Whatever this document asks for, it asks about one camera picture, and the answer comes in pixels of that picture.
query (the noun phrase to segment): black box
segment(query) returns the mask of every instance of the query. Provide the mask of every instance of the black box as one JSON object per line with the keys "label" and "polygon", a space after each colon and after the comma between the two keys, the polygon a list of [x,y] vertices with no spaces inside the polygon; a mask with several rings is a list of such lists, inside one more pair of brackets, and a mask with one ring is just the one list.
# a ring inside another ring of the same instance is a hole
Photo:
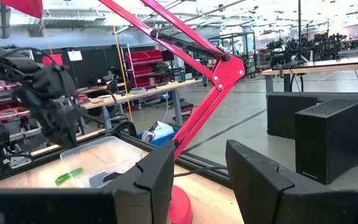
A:
{"label": "black box", "polygon": [[315,97],[267,95],[267,134],[295,139],[295,113],[316,104]]}
{"label": "black box", "polygon": [[331,183],[358,165],[358,100],[331,100],[295,113],[296,172]]}

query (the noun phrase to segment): paper sign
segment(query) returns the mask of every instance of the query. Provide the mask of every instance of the paper sign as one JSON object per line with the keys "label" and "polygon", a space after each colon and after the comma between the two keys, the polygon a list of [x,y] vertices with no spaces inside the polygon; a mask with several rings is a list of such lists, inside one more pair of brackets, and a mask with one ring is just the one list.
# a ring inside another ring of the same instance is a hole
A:
{"label": "paper sign", "polygon": [[71,51],[71,52],[67,52],[67,53],[68,53],[68,57],[70,58],[71,61],[82,60],[82,55],[79,50]]}

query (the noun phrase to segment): gray floor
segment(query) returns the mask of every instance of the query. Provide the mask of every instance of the gray floor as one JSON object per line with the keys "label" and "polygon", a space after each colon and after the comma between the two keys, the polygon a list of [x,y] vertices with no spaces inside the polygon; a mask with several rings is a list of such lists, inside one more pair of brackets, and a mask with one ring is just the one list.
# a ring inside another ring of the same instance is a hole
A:
{"label": "gray floor", "polygon": [[[199,84],[182,88],[180,93],[181,97],[197,105],[210,88],[210,86],[203,87]],[[276,79],[274,88],[275,91],[282,91],[282,80]],[[293,91],[297,90],[294,82]],[[358,81],[354,71],[308,74],[305,76],[305,91],[358,92]],[[219,164],[226,164],[224,157],[226,140],[235,139],[281,165],[295,170],[295,141],[269,136],[266,133],[265,109],[264,80],[238,83],[190,142],[187,147],[191,149],[189,153]],[[156,120],[163,120],[165,112],[165,105],[159,105],[157,108],[151,103],[143,110],[133,112],[138,133],[149,128]],[[173,110],[169,110],[166,121],[171,121],[173,116]],[[358,167],[347,171],[330,187],[332,189],[358,189]]]}

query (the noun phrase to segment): red lamp base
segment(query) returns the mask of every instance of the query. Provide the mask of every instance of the red lamp base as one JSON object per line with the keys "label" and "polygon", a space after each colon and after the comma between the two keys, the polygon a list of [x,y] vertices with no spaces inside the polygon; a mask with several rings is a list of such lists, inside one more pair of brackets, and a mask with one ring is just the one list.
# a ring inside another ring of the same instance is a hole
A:
{"label": "red lamp base", "polygon": [[190,224],[193,219],[193,211],[189,196],[186,192],[174,185],[172,187],[171,202],[168,209],[168,217],[172,224]]}

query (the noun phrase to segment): red lamp arm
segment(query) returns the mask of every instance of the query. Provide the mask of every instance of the red lamp arm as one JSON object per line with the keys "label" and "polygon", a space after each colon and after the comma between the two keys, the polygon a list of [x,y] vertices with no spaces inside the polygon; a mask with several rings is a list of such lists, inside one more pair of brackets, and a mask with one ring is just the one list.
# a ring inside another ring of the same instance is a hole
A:
{"label": "red lamp arm", "polygon": [[177,142],[175,150],[175,158],[177,158],[193,137],[197,134],[200,128],[205,124],[206,120],[211,116],[213,111],[222,102],[223,98],[229,93],[230,89],[236,84],[238,79],[246,74],[244,63],[240,58],[230,55],[229,60],[227,54],[219,51],[211,42],[207,41],[203,36],[199,35],[195,30],[186,25],[183,21],[175,17],[171,12],[162,7],[154,0],[141,0],[145,5],[153,9],[157,14],[161,15],[169,23],[180,29],[183,33],[192,38],[205,51],[215,52],[226,56],[225,60],[217,58],[217,62],[212,71],[208,70],[204,65],[194,60],[190,55],[182,51],[176,45],[169,42],[164,42],[155,35],[152,35],[152,29],[140,21],[138,18],[127,12],[117,3],[112,0],[99,0],[122,18],[129,21],[131,24],[140,29],[143,33],[151,37],[153,40],[170,50],[172,53],[180,57],[187,64],[205,75],[211,80],[213,84],[212,90],[208,93],[205,99],[194,110],[193,114],[187,119],[186,123],[179,129],[173,140]]}

